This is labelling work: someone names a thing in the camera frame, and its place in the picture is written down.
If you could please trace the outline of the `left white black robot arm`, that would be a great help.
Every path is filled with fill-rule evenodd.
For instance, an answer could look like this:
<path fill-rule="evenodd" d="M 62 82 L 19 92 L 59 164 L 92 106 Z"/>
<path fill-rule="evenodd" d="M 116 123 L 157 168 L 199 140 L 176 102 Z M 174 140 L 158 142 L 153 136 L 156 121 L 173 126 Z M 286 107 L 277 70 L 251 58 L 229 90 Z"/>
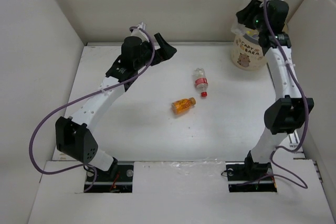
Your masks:
<path fill-rule="evenodd" d="M 70 117 L 60 117 L 55 124 L 58 151 L 99 170 L 105 180 L 112 180 L 118 172 L 116 158 L 102 151 L 93 130 L 113 102 L 122 96 L 137 78 L 139 70 L 146 65 L 155 66 L 171 59 L 177 52 L 161 34 L 154 35 L 158 49 L 138 35 L 124 39 L 121 53 L 106 72 L 100 85 L 100 93 L 90 97 Z"/>

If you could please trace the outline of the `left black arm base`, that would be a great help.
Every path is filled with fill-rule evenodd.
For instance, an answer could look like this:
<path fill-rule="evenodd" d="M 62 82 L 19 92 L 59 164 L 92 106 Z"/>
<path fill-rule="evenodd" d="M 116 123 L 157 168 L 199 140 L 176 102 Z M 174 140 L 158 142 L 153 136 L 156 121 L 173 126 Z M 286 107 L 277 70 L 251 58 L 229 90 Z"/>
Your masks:
<path fill-rule="evenodd" d="M 107 172 L 97 169 L 97 178 L 93 184 L 93 169 L 85 168 L 85 171 L 85 193 L 132 193 L 134 162 L 118 163 L 117 171 L 113 177 L 110 177 Z"/>

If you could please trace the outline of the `large clear plastic bottle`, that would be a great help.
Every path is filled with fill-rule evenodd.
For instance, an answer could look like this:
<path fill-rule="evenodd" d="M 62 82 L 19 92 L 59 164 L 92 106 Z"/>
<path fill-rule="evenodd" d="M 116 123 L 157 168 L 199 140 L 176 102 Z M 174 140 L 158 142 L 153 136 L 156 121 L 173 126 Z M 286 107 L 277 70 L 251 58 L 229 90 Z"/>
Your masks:
<path fill-rule="evenodd" d="M 250 31 L 251 31 L 251 29 L 246 28 L 242 24 L 239 24 L 237 16 L 236 16 L 236 13 L 243 10 L 250 2 L 251 2 L 251 0 L 243 0 L 242 3 L 240 4 L 238 10 L 235 11 L 234 22 L 233 22 L 232 27 L 231 27 L 231 32 L 235 35 L 243 36 L 245 34 L 249 34 Z"/>

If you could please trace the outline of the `clear bottle red label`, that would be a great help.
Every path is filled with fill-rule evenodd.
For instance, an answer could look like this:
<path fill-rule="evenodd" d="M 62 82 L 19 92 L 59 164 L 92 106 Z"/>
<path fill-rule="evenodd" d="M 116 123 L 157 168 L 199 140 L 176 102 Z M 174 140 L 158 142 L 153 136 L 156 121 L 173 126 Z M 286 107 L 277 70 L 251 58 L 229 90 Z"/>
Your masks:
<path fill-rule="evenodd" d="M 194 85 L 202 98 L 207 97 L 208 82 L 203 68 L 196 68 L 193 72 Z"/>

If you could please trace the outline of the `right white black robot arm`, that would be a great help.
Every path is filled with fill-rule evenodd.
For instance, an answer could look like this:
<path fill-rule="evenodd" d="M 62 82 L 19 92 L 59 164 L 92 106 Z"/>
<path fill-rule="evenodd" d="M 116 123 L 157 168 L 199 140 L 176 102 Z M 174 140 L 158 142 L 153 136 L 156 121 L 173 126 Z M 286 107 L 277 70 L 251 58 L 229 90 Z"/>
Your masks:
<path fill-rule="evenodd" d="M 283 32 L 289 6 L 282 0 L 250 0 L 236 14 L 238 23 L 259 32 L 259 45 L 268 62 L 276 100 L 264 113 L 265 129 L 241 168 L 249 180 L 266 174 L 271 154 L 295 130 L 308 126 L 314 101 L 306 98 L 296 78 L 291 60 L 291 41 Z"/>

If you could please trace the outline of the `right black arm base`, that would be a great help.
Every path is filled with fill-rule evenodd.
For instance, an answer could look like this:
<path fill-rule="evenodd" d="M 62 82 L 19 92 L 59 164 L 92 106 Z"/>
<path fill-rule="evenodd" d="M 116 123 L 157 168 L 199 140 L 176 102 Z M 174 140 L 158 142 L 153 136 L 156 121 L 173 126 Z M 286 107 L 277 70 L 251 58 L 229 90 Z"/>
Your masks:
<path fill-rule="evenodd" d="M 244 162 L 226 162 L 221 173 L 227 177 L 230 193 L 276 193 L 277 188 L 272 174 L 271 164 L 256 164 L 248 167 Z"/>

